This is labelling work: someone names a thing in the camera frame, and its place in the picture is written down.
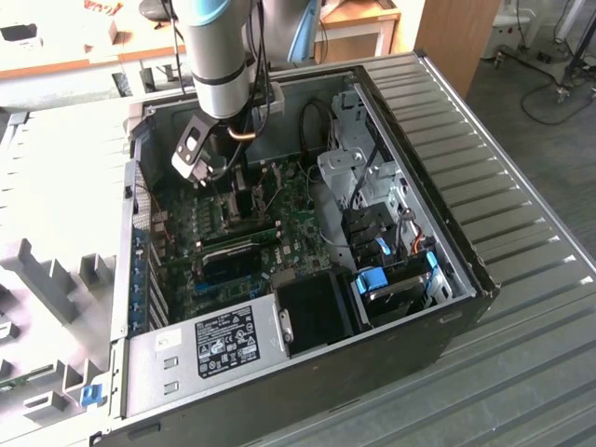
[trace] green circuit board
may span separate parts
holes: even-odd
[[[306,177],[296,163],[277,160],[253,169],[251,184],[244,197],[251,212],[242,217],[242,205],[231,192],[190,186],[157,195],[168,214],[163,224],[174,241],[159,243],[170,323],[263,296],[286,280],[331,265]],[[208,285],[201,272],[203,257],[247,243],[261,246],[259,271]]]

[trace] caster wheel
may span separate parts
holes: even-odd
[[[501,65],[503,65],[504,61],[505,61],[505,54],[503,54],[501,51],[496,53],[496,56],[494,57],[494,69],[498,70],[499,68],[501,68]]]
[[[557,103],[559,104],[563,104],[569,97],[569,90],[565,87],[557,88],[557,93],[559,94],[559,97],[557,98]]]

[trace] table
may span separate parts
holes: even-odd
[[[406,53],[353,63],[362,64],[379,86],[502,291],[478,324],[456,337],[434,365],[252,445],[594,445],[593,260],[428,58]],[[331,65],[342,66],[345,63]],[[100,147],[106,156],[122,154],[127,147],[122,121],[129,101],[32,113],[26,123],[8,127],[0,166],[26,167],[27,157],[45,147],[33,148],[31,135],[37,141],[57,138],[58,123],[80,123],[81,134],[98,136],[97,146],[89,147]],[[57,145],[56,150],[88,147],[69,141],[69,147]],[[84,157],[79,161],[80,169],[88,169]],[[112,166],[101,164],[98,171],[107,173]],[[68,175],[77,169],[64,165],[55,173]],[[31,172],[19,176],[31,184],[35,179]],[[116,190],[121,181],[106,175],[96,186],[103,184]],[[14,191],[0,192],[0,224],[12,212],[27,211],[3,207],[10,194]],[[117,202],[121,195],[110,198]],[[60,222],[63,216],[39,218]],[[106,230],[116,234],[118,220],[110,225]],[[70,235],[56,235],[52,242],[57,247],[61,237]],[[168,419],[161,423],[162,432],[181,437],[170,429]],[[67,430],[57,424],[47,430],[35,435],[80,440],[75,427]],[[22,445],[36,444],[31,439]]]
[[[388,55],[395,23],[396,9],[384,10],[374,0],[348,1],[325,18],[326,38],[340,39],[363,34],[378,34],[374,55]],[[147,68],[172,65],[173,36],[168,24],[156,24],[138,13],[135,2],[127,3],[115,16],[118,36],[110,47],[91,48],[87,53],[58,50],[21,55],[0,61],[0,81],[24,76],[50,75],[73,70],[95,70],[106,75],[123,73],[133,95],[146,92],[140,73]],[[325,38],[319,29],[316,40]],[[185,60],[184,43],[179,41],[181,62]]]

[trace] cable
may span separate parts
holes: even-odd
[[[307,170],[306,170],[306,196],[308,197],[308,202],[312,202],[313,201],[313,197],[310,196],[310,191],[308,188],[308,185],[310,183],[318,183],[319,181],[317,180],[313,180],[310,178],[310,171],[313,170],[313,168],[318,168],[317,165],[312,165],[310,166]]]
[[[520,30],[520,34],[521,34],[521,43],[523,44],[523,49],[522,52],[525,53],[528,49],[528,47],[525,45],[525,35],[523,35],[523,29],[522,29],[522,24],[520,23],[520,0],[518,0],[518,5],[515,8],[515,15],[518,18],[518,28]]]
[[[569,7],[569,4],[571,3],[571,0],[567,0],[567,3],[565,3],[565,7],[562,9],[562,13],[561,16],[559,17],[559,19],[557,20],[557,24],[555,25],[555,27],[552,30],[552,40],[557,43],[557,41],[559,39],[557,39],[557,28],[559,28],[559,25],[561,24],[561,20],[562,18],[565,16],[565,12],[567,12],[567,8]]]
[[[329,245],[333,245],[334,247],[337,247],[338,249],[349,249],[350,246],[349,245],[344,245],[344,244],[336,244],[335,242],[333,242],[331,239],[329,239],[328,237],[326,237],[323,234],[323,230],[319,229],[318,230],[318,235],[320,236],[321,239],[323,239],[325,242],[327,242]]]
[[[354,201],[356,200],[356,196],[358,195],[360,188],[364,184],[364,177],[366,176],[366,171],[373,164],[373,160],[376,157],[377,153],[379,152],[380,146],[381,146],[381,144],[379,144],[379,143],[375,144],[374,148],[372,149],[371,156],[369,156],[369,159],[366,160],[364,169],[362,170],[362,173],[360,174],[360,178],[358,179],[358,182],[356,183],[356,187],[354,188],[354,192],[352,193],[352,197],[350,198],[350,202],[349,202],[349,206],[348,206],[348,208],[350,210],[352,209],[352,207],[354,207]]]
[[[420,239],[422,238],[422,228],[420,228],[420,225],[416,222],[412,222],[412,224],[416,227],[416,230],[418,230],[418,235],[416,236],[416,239],[413,240],[412,244],[412,251],[414,254],[416,254],[418,252],[418,245],[420,244]]]
[[[539,73],[541,73],[544,76],[548,76],[557,87],[566,87],[566,88],[572,87],[572,86],[565,86],[563,84],[559,84],[559,82],[557,81],[557,78],[555,76],[553,76],[552,74],[550,74],[548,72],[545,72],[543,70],[540,70],[538,67],[534,67],[532,64],[530,64],[530,63],[528,63],[526,61],[523,61],[520,58],[507,53],[506,51],[501,50],[501,52],[503,54],[505,54],[508,58],[511,58],[515,62],[519,63],[520,65],[523,65],[526,68],[530,68],[530,69],[532,69],[532,70],[534,70],[536,72],[539,72]]]
[[[396,246],[398,249],[398,253],[400,252],[400,246],[401,246],[401,227],[403,225],[403,215],[408,211],[412,211],[412,209],[404,208],[403,210],[400,211],[400,214],[398,216],[398,244]]]
[[[264,46],[264,8],[263,8],[263,0],[259,0],[257,2],[257,11],[259,13],[259,28],[260,28],[260,37],[261,37],[261,42],[259,42],[259,52],[262,53],[262,58],[263,58],[263,67],[262,67],[262,71],[263,71],[263,76],[264,76],[264,96],[265,96],[265,104],[266,104],[266,110],[265,110],[265,116],[263,118],[263,121],[261,123],[261,126],[254,132],[250,132],[250,133],[238,133],[236,131],[234,131],[232,128],[228,128],[228,134],[230,135],[230,137],[232,137],[234,140],[238,141],[238,142],[248,142],[248,141],[252,141],[256,138],[259,138],[261,135],[263,135],[264,132],[264,128],[267,125],[267,121],[269,119],[269,114],[271,112],[271,99],[269,98],[270,96],[270,91],[271,91],[271,82],[269,79],[269,63],[267,61],[267,52],[265,50],[265,46]],[[253,31],[252,31],[252,17],[250,17],[249,22],[248,22],[248,33],[249,33],[249,45],[251,46],[251,51],[254,52],[255,48],[254,48],[254,38],[253,38]]]
[[[306,136],[305,136],[305,117],[306,117],[306,109],[308,106],[313,106],[317,109],[318,114],[321,117],[327,116],[329,119],[329,130],[327,131],[327,135],[325,135],[324,130],[321,128],[321,137],[324,140],[329,141],[329,136],[335,134],[335,127],[334,127],[334,114],[333,110],[330,105],[318,98],[311,98],[303,105],[302,109],[300,110],[300,114],[298,115],[298,141],[300,143],[300,152],[301,158],[304,159],[308,156],[308,148],[306,147]]]
[[[183,95],[186,94],[186,90],[184,89],[184,82],[183,82],[183,72],[181,69],[180,64],[180,54],[178,51],[178,35],[180,32],[176,28],[176,21],[174,20],[174,5],[169,3],[169,11],[166,7],[166,0],[161,0],[161,6],[166,11],[166,14],[169,16],[169,25],[171,26],[172,32],[174,34],[174,56],[176,57],[176,68],[178,69],[178,81],[180,82],[180,89],[183,91]]]
[[[252,23],[252,17],[249,18],[249,23]],[[247,26],[248,31],[247,33],[249,33],[249,45],[251,46],[251,51],[255,50],[254,48],[254,41],[252,39],[252,26]],[[262,52],[264,51],[264,48],[259,46],[259,51],[257,52],[257,56],[256,56],[256,60],[257,60],[257,66],[256,66],[256,71],[255,71],[255,78],[254,78],[254,82],[252,83],[252,89],[251,89],[251,95],[249,96],[249,100],[247,101],[247,113],[244,119],[244,126],[243,126],[243,133],[246,133],[246,131],[249,128],[249,123],[250,121],[250,117],[251,117],[251,108],[252,105],[254,104],[254,97],[256,95],[256,91],[257,91],[257,87],[258,87],[258,76],[259,76],[259,72],[261,71],[261,64],[263,62],[263,58],[262,58]],[[233,153],[232,158],[230,158],[230,161],[225,165],[225,167],[217,174],[213,175],[212,177],[210,177],[210,181],[211,182],[217,182],[218,180],[222,179],[224,177],[224,175],[227,173],[227,171],[230,170],[230,168],[232,168],[234,165],[236,165],[237,161],[240,159],[240,157],[244,154],[244,152],[249,148],[249,144],[247,141],[241,141],[239,142],[236,151]]]
[[[142,185],[140,183],[136,183],[136,185],[139,188],[141,188],[141,189],[143,189],[143,190],[145,190],[147,192],[147,194],[149,195],[149,197],[151,198],[151,200],[153,200],[155,202],[155,204],[157,206],[157,212],[159,212],[159,215],[160,216],[163,215],[163,213],[161,211],[161,207],[159,206],[159,202],[157,201],[156,197],[153,194],[151,194],[151,191],[149,191],[149,189],[146,186],[144,186],[144,185]],[[162,223],[164,224],[164,234],[166,235],[166,239],[168,240],[169,244],[173,248],[173,247],[175,247],[175,245],[174,245],[174,239],[171,236],[171,234],[169,233],[168,228],[166,228],[166,223],[164,221],[162,221]]]
[[[327,59],[327,54],[329,53],[329,37],[327,36],[327,28],[325,28],[325,23],[323,23],[322,19],[319,19],[318,22],[320,23],[320,29],[323,31],[323,42],[321,43],[320,48],[320,61],[319,64],[325,63]]]
[[[535,93],[537,93],[540,90],[543,90],[545,88],[548,88],[552,86],[552,82],[549,82],[543,86],[534,88],[532,90],[530,90],[529,92],[527,92],[525,95],[523,95],[520,99],[520,107],[522,108],[523,112],[531,119],[533,119],[536,123],[542,124],[544,126],[559,126],[560,124],[563,124],[564,122],[566,122],[567,120],[569,120],[569,118],[571,118],[572,116],[577,115],[578,113],[580,113],[582,110],[587,109],[588,107],[590,107],[592,105],[592,103],[594,102],[593,99],[590,99],[589,102],[587,102],[586,104],[582,105],[581,107],[578,107],[577,109],[575,109],[572,113],[570,113],[569,115],[567,115],[565,118],[562,118],[558,121],[545,121],[543,119],[540,118],[536,118],[534,115],[532,115],[530,113],[530,111],[526,108],[525,106],[525,101],[532,95],[534,95]]]

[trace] robot end effector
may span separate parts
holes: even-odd
[[[259,14],[251,14],[255,4]],[[244,152],[250,140],[259,135],[259,132],[237,134],[231,127],[229,133],[228,129],[221,130],[223,122],[237,122],[245,125],[246,131],[254,106],[248,104],[254,100],[255,86],[251,91],[245,49],[250,47],[249,34],[243,33],[243,29],[261,30],[254,36],[258,53],[263,51],[261,61],[267,59],[264,44],[266,55],[274,61],[303,61],[312,54],[320,0],[174,0],[173,5],[184,36],[200,110],[193,114],[184,130],[172,165],[184,178],[205,185],[221,178],[221,171],[240,159],[240,149]],[[268,86],[265,63],[261,70]],[[218,139],[227,140],[227,144],[215,143]],[[229,147],[233,140],[239,143],[232,155],[218,150],[218,146]]]

